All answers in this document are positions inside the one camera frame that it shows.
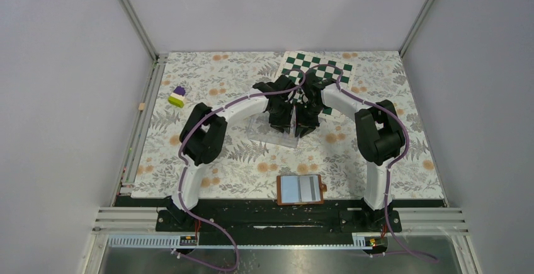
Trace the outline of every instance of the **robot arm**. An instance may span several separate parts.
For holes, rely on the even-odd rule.
[[[232,102],[224,107],[216,115],[212,115],[204,122],[208,129],[198,128],[194,131],[190,140],[183,149],[184,157],[190,164],[185,174],[183,192],[181,197],[187,209],[193,208],[198,202],[200,183],[207,169],[207,164],[212,162],[221,152],[224,135],[228,125],[239,122],[251,115],[268,111],[271,126],[280,132],[288,132],[290,126],[292,104],[287,101],[288,94],[275,94],[270,96],[251,95],[259,93],[275,92],[292,88],[294,83],[285,76],[281,76],[274,83],[257,83],[253,86],[247,98],[241,98],[238,102]],[[346,96],[336,87],[333,80],[319,81],[314,75],[307,76],[303,87],[307,101],[297,104],[297,128],[295,135],[303,137],[319,126],[318,115],[325,107],[334,108],[356,124],[358,148],[367,160],[367,186],[364,201],[370,210],[383,209],[383,194],[386,189],[386,165],[393,157],[400,154],[401,147],[405,144],[404,135],[398,123],[389,118],[376,108],[363,109],[362,104]],[[378,103],[380,106],[395,113],[395,108],[390,101]],[[180,135],[183,141],[193,127],[212,109],[203,103],[195,106],[186,125]],[[378,129],[375,123],[383,124]],[[178,193],[174,194],[173,202],[179,209]]]

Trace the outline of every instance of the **purple block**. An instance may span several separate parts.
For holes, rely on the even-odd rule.
[[[179,94],[181,96],[184,96],[185,95],[185,89],[181,86],[178,86],[174,91],[173,93],[176,93],[176,94]]]

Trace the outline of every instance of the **circuit board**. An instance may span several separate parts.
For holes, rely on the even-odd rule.
[[[310,67],[316,66],[317,64],[330,64],[334,65],[343,70],[343,76],[341,77],[341,83],[346,84],[346,88],[352,87],[354,79],[354,67],[350,63],[344,63],[338,59],[328,57],[325,55],[313,54],[310,52],[285,52],[282,63],[278,68],[278,71],[275,74],[277,79],[282,74],[288,76],[295,84],[298,84],[301,79],[301,75],[298,71],[289,71],[291,69],[301,69],[306,72]],[[336,80],[340,72],[333,67],[318,67],[315,70],[315,75],[320,79],[334,79]],[[300,103],[304,95],[302,90],[299,90],[295,97],[293,98],[294,103]],[[322,113],[319,114],[320,118],[326,120],[333,120],[336,122],[342,122],[344,120],[341,112],[332,109],[325,108]]]

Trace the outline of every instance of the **white wall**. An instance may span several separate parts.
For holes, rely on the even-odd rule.
[[[131,0],[159,52],[399,50],[425,0]]]
[[[0,0],[0,273],[75,273],[150,60],[117,0]]]
[[[534,0],[437,0],[404,63],[484,273],[531,273]]]

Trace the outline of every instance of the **table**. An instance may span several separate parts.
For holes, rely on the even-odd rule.
[[[322,52],[356,67],[354,94],[369,101],[389,99],[405,123],[411,148],[392,170],[394,198],[443,198],[423,124],[398,52]],[[254,83],[272,81],[283,52],[173,52],[168,56],[144,143],[132,197],[162,198],[178,187],[182,161],[179,134],[193,107],[223,105],[247,93]],[[184,108],[167,98],[186,90]],[[358,153],[352,120],[323,120],[296,149],[250,141],[249,120],[228,129],[223,151],[209,164],[200,198],[276,198],[276,176],[321,174],[325,199],[361,198],[366,164]]]

